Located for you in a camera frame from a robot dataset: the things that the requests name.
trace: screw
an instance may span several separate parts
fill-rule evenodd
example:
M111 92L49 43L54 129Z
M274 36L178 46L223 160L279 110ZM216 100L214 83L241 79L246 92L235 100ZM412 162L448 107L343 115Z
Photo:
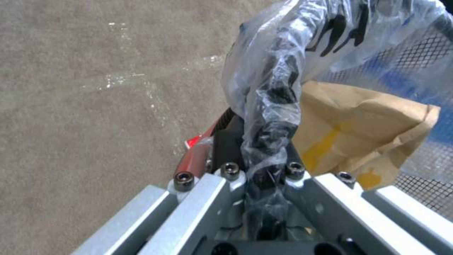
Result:
M227 162L220 167L220 175L229 181L237 180L239 178L239 166L234 162Z
M285 174L289 179L300 180L304 176L305 167L297 162L286 164Z
M356 179L348 172L338 172L335 176L351 189L354 187L354 183L356 183Z
M195 179L191 172L179 172L173 177L174 188L177 191L189 191L193 188Z

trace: yellow marking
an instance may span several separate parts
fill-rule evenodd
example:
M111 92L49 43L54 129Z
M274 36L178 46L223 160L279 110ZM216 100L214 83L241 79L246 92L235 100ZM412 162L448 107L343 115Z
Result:
M334 126L321 141L312 145L302 154L302 161L310 173L316 169L319 161L330 151L339 133L350 129L351 125L348 123L341 123Z
M381 183L382 177L374 174L374 168L370 167L370 170L366 173L361 173L357 176L357 181L363 187L364 190L369 190Z

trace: hole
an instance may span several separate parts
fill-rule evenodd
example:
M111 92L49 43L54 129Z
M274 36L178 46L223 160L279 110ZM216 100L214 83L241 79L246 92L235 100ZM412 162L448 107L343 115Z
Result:
M341 178L344 178L346 180L351 180L352 179L352 176L350 174L346 173L346 172L341 172L339 175L340 175Z
M321 204L315 205L314 209L319 213L322 214L324 212L324 207Z
M341 255L341 252L333 245L328 243L317 244L314 247L315 255Z
M227 170L228 172L230 171L233 171L236 169L236 165L233 164L233 163L226 163L225 164L225 170Z
M181 172L176 176L176 178L180 181L187 181L190 179L190 177L190 174L186 172Z
M214 247L211 255L238 255L236 247L230 243L220 243Z
M297 163L297 162L291 162L291 163L289 164L289 166L290 166L291 168L295 168L295 169L302 169L302 165L299 164L299 163Z

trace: black mesh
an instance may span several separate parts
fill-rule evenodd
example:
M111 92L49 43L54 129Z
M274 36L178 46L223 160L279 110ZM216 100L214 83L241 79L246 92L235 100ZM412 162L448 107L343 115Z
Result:
M415 37L408 38L394 48L376 53L360 66L338 72L328 71L317 80L355 85L443 107L443 115L441 115L431 133L433 134L435 131L437 134L441 133L442 137L437 137L437 139L447 143L448 146L437 146L434 149L424 146L419 148L419 151L429 150L427 153L433 155L433 157L417 166L419 168L417 174L424 173L422 176L425 177L437 178L440 176L441 179L451 180L449 176L453 172L449 167L441 167L440 169L443 169L443 171L437 170L436 173L431 172L434 171L434 165L444 166L445 160L451 160L450 153L453 153L452 147L449 145L453 141L453 139L449 139L453 126L449 116L450 112L446 111L446 109L451 108L451 96L443 95L444 101L434 97L427 97L428 99L415 97L414 94L426 95L423 91L414 91L413 87L405 83L405 79L401 77L401 74L410 76L414 72L429 68L438 60L453 54L453 43L447 35L447 31L440 31L435 26L429 27L424 32L420 32L419 38L421 39L415 40L415 43L412 43ZM396 179L395 186L428 208L453 221L452 183L442 183L401 174Z
M453 221L453 184L401 174L394 185L414 199Z
M453 50L453 44L442 34L432 35L406 48L395 63L399 69L426 68Z

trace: clear plastic bag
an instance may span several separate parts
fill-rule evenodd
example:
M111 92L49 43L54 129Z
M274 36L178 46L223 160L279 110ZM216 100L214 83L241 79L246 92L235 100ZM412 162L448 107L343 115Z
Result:
M301 121L301 85L311 79L443 107L403 171L452 181L452 35L452 17L437 0L289 0L243 23L222 86L245 121L241 151L249 185L255 175L275 183L270 194L249 195L248 210L265 208L277 220L285 215L280 172Z

